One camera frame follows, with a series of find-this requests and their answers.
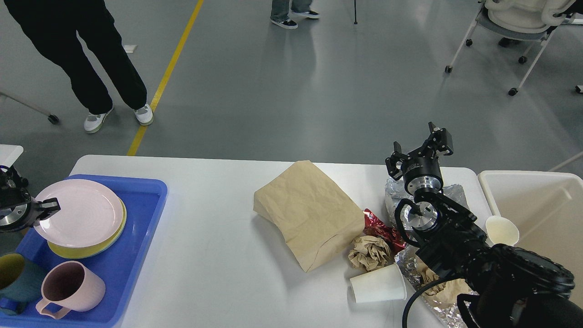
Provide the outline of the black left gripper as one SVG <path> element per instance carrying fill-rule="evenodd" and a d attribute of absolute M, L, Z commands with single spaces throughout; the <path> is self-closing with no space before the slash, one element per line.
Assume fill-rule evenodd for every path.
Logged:
<path fill-rule="evenodd" d="M 59 210 L 61 210 L 61 207 L 56 198 L 43 201 L 32 199 L 31 203 L 2 209 L 0 212 L 0 232 L 22 231 L 50 218 Z"/>

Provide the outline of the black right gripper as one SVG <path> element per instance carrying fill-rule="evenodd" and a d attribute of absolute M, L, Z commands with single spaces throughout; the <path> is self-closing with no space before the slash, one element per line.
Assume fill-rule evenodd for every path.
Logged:
<path fill-rule="evenodd" d="M 404 154 L 400 143 L 393 143 L 394 151 L 386 158 L 389 176 L 395 181 L 403 177 L 404 189 L 412 196 L 422 189 L 429 189 L 434 193 L 443 191 L 439 157 L 454 153 L 450 132 L 434 123 L 428 123 L 428 126 L 430 135 L 421 145 L 420 152 Z"/>

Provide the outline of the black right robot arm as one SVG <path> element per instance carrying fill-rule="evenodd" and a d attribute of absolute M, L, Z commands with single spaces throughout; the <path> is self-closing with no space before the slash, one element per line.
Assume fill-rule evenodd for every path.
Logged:
<path fill-rule="evenodd" d="M 402 239 L 439 276 L 407 301 L 402 327 L 413 303 L 445 282 L 465 280 L 473 294 L 457 295 L 461 318 L 469 328 L 577 328 L 582 309 L 570 301 L 572 272 L 547 257 L 520 247 L 487 245 L 487 234 L 473 212 L 443 192 L 439 157 L 453 154 L 450 133 L 429 122 L 422 145 L 404 153 L 398 142 L 385 159 L 389 176 L 404 180 L 409 198 L 394 211 Z"/>

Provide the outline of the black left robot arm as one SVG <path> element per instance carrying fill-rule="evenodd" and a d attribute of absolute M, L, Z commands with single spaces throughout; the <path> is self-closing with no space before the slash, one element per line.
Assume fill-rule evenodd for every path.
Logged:
<path fill-rule="evenodd" d="M 61 210 L 56 198 L 36 200 L 27 190 L 28 180 L 15 168 L 1 166 L 0 232 L 18 232 L 39 226 L 40 222 Z"/>

